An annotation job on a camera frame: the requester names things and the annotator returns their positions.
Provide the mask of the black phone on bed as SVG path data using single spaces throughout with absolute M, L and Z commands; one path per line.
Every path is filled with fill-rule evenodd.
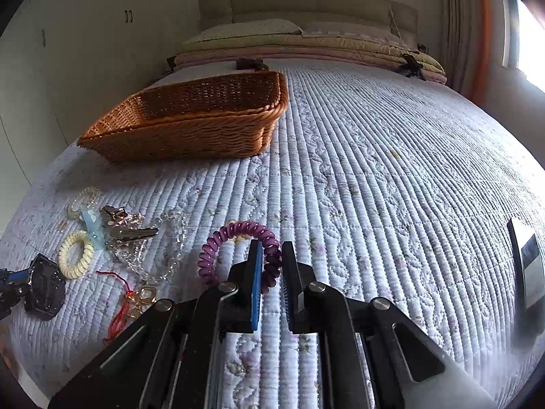
M 509 237 L 515 265 L 515 285 L 522 309 L 544 297 L 544 263 L 536 232 L 517 218 L 509 220 Z

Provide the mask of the window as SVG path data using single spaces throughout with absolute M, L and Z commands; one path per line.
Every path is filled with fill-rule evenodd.
M 504 41 L 502 65 L 519 72 L 544 92 L 544 22 L 523 0 L 502 0 Z

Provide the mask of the red tassel gold charm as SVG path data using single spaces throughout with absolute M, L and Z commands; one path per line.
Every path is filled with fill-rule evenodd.
M 104 342 L 110 344 L 127 327 L 130 322 L 138 319 L 148 308 L 157 301 L 157 288 L 144 284 L 131 288 L 128 281 L 114 271 L 96 271 L 98 275 L 113 276 L 124 286 L 121 308 L 113 316 Z

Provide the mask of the brown wicker basket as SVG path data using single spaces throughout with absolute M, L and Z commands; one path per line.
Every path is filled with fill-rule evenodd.
M 280 72 L 200 78 L 131 95 L 77 143 L 111 163 L 246 158 L 268 148 L 287 107 Z

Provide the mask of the black object on quilts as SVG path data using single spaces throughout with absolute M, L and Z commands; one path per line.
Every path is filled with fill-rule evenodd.
M 402 54 L 402 59 L 405 60 L 405 62 L 398 67 L 398 73 L 403 74 L 407 78 L 417 77 L 423 81 L 427 80 L 423 74 L 423 65 L 418 63 L 414 56 Z

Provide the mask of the dark brown object on bed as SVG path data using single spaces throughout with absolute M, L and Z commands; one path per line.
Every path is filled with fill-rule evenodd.
M 269 67 L 261 58 L 239 58 L 236 60 L 236 70 L 268 71 Z

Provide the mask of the white wardrobe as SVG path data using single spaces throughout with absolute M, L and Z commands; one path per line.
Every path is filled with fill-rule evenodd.
M 153 0 L 24 0 L 1 36 L 1 225 L 88 126 L 162 70 Z

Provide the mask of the pink pillow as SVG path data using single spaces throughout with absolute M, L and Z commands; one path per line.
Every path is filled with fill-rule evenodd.
M 369 25 L 359 25 L 347 22 L 314 21 L 302 28 L 304 37 L 350 38 L 371 41 L 400 47 L 407 43 L 392 34 L 388 29 Z

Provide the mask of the light blue hair clip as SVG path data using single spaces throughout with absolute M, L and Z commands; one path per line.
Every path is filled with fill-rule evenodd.
M 88 237 L 91 240 L 93 247 L 96 250 L 104 250 L 104 231 L 100 215 L 93 210 L 82 208 L 80 210 L 80 216 L 84 221 Z

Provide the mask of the beige padded headboard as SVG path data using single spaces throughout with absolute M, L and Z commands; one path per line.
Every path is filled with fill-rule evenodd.
M 199 0 L 200 28 L 269 18 L 302 27 L 331 21 L 386 28 L 412 48 L 418 47 L 418 11 L 391 0 Z

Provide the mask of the grey orange curtain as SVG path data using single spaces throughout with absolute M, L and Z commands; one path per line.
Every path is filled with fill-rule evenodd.
M 492 60 L 492 0 L 442 0 L 441 63 L 447 85 L 482 104 Z

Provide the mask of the folded beige pink quilts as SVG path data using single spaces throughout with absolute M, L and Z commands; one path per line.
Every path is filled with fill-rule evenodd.
M 440 84 L 447 82 L 441 64 L 433 57 L 395 45 L 368 40 L 333 37 L 304 37 L 296 34 L 274 34 L 191 42 L 168 59 L 175 70 L 191 65 L 233 61 L 239 58 L 308 58 L 341 61 L 396 71 L 406 60 L 415 58 L 422 65 L 425 79 Z

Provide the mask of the cream floral pillow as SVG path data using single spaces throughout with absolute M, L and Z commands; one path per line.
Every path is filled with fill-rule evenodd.
M 202 31 L 200 34 L 187 40 L 186 43 L 201 43 L 250 36 L 301 33 L 302 29 L 292 21 L 281 18 L 269 18 L 217 25 Z

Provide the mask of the silver keys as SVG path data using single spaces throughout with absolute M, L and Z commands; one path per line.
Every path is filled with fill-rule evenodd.
M 144 222 L 144 216 L 140 213 L 130 213 L 125 208 L 105 205 L 101 212 L 105 214 L 105 227 L 109 230 L 110 237 L 117 243 L 129 243 L 155 237 L 159 232 L 157 228 L 140 228 Z

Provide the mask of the white quilted bedspread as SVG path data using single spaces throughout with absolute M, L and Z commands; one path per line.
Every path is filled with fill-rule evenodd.
M 386 297 L 453 357 L 498 407 L 544 353 L 515 339 L 507 224 L 544 233 L 544 171 L 476 105 L 440 84 L 390 71 L 276 59 L 289 105 L 271 146 L 244 159 L 110 164 L 77 146 L 38 178 L 1 239 L 1 264 L 55 258 L 79 228 L 67 208 L 87 187 L 99 206 L 140 212 L 160 232 L 143 269 L 173 274 L 161 297 L 203 290 L 198 255 L 235 221 L 294 244 L 317 278 L 361 301 Z

